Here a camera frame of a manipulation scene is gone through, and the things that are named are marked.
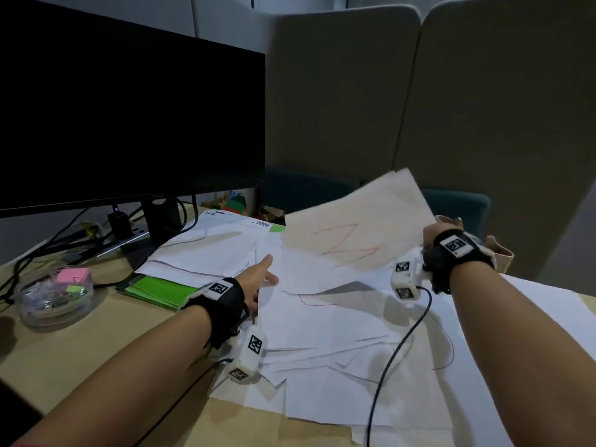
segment person's right arm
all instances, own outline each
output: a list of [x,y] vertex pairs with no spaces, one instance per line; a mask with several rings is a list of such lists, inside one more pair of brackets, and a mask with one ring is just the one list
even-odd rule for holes
[[467,343],[513,443],[596,445],[596,362],[590,355],[487,264],[454,267],[449,284]]

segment beige bag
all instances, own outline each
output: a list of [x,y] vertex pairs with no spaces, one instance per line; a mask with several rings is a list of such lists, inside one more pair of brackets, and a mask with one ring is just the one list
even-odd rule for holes
[[[460,229],[464,228],[461,218],[451,219],[448,216],[437,215],[435,216],[435,219],[439,223],[451,223]],[[513,262],[513,257],[515,257],[513,253],[509,249],[498,244],[493,235],[488,235],[486,237],[485,246],[495,253],[496,271],[503,274],[507,273],[507,269],[511,265],[511,262]]]

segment pink sticky note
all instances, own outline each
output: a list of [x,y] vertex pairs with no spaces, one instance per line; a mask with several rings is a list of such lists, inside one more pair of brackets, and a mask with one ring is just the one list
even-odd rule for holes
[[64,268],[56,276],[61,284],[80,284],[89,276],[88,268]]

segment black monitor screen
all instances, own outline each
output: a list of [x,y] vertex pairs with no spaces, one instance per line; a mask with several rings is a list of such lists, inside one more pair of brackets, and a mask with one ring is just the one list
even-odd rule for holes
[[254,187],[264,55],[1,0],[0,216]]

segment teal chair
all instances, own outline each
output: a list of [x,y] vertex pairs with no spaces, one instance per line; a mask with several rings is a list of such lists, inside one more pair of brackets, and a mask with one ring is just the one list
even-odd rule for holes
[[[333,179],[292,170],[267,167],[260,187],[259,204],[292,213],[334,201],[362,186],[357,179]],[[434,215],[460,217],[466,231],[479,238],[485,236],[490,199],[483,194],[445,189],[422,189]]]

